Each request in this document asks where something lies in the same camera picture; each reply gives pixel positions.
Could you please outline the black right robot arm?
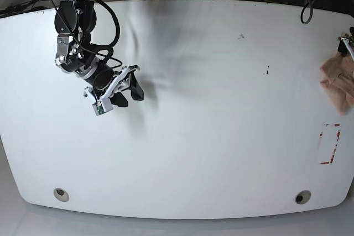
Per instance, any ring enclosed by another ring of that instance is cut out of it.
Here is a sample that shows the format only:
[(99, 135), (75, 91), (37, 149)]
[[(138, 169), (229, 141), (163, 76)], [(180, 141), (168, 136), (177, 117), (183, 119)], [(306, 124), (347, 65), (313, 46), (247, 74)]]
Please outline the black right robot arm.
[[(97, 22), (95, 3), (106, 9), (113, 19), (115, 35), (107, 45), (91, 42), (91, 32)], [(144, 100), (143, 89), (134, 74), (139, 66), (108, 65), (120, 37), (120, 25), (106, 3), (102, 0), (61, 0), (56, 7), (54, 24), (58, 34), (55, 63), (63, 72), (74, 73), (89, 84), (84, 95), (91, 98), (98, 116), (113, 110), (114, 106), (128, 107), (124, 91), (129, 91), (134, 101)]]

